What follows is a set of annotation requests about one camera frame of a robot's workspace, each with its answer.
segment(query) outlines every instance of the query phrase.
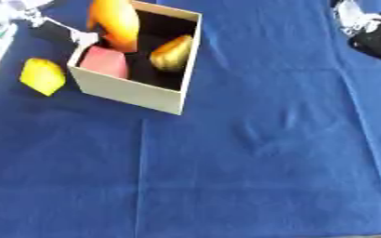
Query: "blue cloth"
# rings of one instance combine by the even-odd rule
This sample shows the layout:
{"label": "blue cloth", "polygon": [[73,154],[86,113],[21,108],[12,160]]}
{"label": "blue cloth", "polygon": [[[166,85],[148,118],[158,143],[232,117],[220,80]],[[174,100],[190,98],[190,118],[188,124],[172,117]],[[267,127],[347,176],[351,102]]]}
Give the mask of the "blue cloth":
{"label": "blue cloth", "polygon": [[[159,0],[204,13],[185,112],[19,83],[71,52],[21,26],[0,67],[0,238],[381,233],[381,60],[329,1]],[[381,11],[381,0],[362,1]],[[46,14],[85,29],[85,1]]]}

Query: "gold object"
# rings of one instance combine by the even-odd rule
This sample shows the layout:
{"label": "gold object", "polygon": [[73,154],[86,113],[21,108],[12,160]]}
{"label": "gold object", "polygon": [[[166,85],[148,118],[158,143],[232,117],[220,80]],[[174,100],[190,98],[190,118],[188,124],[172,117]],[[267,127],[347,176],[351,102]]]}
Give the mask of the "gold object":
{"label": "gold object", "polygon": [[192,37],[182,35],[151,53],[150,61],[160,71],[180,71],[188,61],[191,52]]}

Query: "plastic toy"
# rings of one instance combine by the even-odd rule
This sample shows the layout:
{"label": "plastic toy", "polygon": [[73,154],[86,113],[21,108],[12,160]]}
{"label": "plastic toy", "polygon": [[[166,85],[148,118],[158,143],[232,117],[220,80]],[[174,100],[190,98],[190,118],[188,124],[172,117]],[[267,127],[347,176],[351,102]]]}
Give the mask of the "plastic toy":
{"label": "plastic toy", "polygon": [[92,46],[81,63],[81,68],[118,78],[127,78],[125,55],[119,51]]}
{"label": "plastic toy", "polygon": [[47,59],[31,58],[24,64],[20,81],[46,96],[51,96],[65,84],[66,79],[59,65]]}
{"label": "plastic toy", "polygon": [[94,0],[89,7],[87,28],[97,23],[105,30],[103,36],[122,52],[138,50],[139,19],[129,0]]}
{"label": "plastic toy", "polygon": [[182,35],[151,53],[150,61],[160,71],[176,72],[186,65],[191,52],[192,37]]}

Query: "white box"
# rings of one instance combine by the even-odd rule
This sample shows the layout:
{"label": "white box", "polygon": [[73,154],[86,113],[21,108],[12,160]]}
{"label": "white box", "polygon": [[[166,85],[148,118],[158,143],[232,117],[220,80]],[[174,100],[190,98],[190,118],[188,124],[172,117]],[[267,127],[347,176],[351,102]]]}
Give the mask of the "white box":
{"label": "white box", "polygon": [[[176,19],[181,19],[176,20],[177,22],[191,21],[192,26],[194,26],[194,29],[191,29],[193,32],[193,45],[191,47],[186,69],[182,76],[181,84],[177,89],[164,88],[134,80],[114,78],[109,75],[90,72],[79,68],[77,65],[85,52],[85,49],[80,47],[73,52],[68,61],[68,67],[77,84],[86,94],[118,100],[162,112],[182,114],[191,80],[193,65],[196,60],[201,40],[202,14],[139,1],[133,1],[133,5],[138,11],[138,15],[142,15],[140,16],[140,34],[142,31],[158,33],[158,28],[160,28],[159,32],[166,32],[166,34],[174,31],[183,31],[183,29],[174,29],[175,24],[157,25],[156,18],[160,17],[157,17],[156,15],[167,16],[172,19],[172,22]],[[155,20],[149,20],[152,16],[155,17]]]}

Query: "robotic arm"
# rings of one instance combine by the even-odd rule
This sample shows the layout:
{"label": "robotic arm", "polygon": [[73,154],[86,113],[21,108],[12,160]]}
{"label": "robotic arm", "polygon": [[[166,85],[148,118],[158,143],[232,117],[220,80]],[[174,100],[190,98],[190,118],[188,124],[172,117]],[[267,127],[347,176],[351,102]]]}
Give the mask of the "robotic arm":
{"label": "robotic arm", "polygon": [[331,8],[349,45],[381,59],[381,13],[364,13],[355,0],[333,0]]}

